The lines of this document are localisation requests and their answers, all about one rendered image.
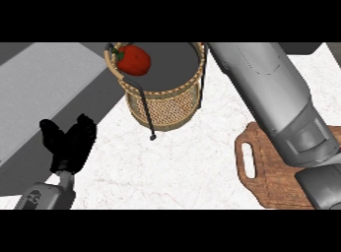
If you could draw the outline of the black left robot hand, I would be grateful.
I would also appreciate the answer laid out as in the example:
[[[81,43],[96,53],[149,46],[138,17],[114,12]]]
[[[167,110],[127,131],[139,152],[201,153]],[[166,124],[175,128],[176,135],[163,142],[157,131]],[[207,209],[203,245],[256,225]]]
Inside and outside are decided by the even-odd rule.
[[[40,121],[43,146],[52,154],[49,171],[75,174],[84,165],[96,141],[98,127],[93,120],[80,114],[66,132],[49,120]]]

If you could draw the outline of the wicker tiered basket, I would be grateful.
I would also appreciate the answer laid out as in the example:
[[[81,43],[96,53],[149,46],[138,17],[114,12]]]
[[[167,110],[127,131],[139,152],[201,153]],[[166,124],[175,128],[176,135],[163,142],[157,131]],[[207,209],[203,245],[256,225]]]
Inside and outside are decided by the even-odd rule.
[[[117,67],[112,49],[138,46],[149,55],[151,66],[142,76]],[[172,131],[191,120],[201,107],[207,45],[203,42],[108,42],[103,50],[106,67],[126,94],[127,109],[138,124],[155,131]]]

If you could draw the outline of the brown wooden cutting board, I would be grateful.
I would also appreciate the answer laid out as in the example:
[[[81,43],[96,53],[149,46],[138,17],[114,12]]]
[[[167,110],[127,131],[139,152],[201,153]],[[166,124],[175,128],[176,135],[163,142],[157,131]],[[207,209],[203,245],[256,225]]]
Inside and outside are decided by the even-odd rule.
[[[341,126],[329,127],[341,142]],[[341,210],[341,145],[324,161],[287,166],[256,122],[234,142],[238,179],[268,209]]]

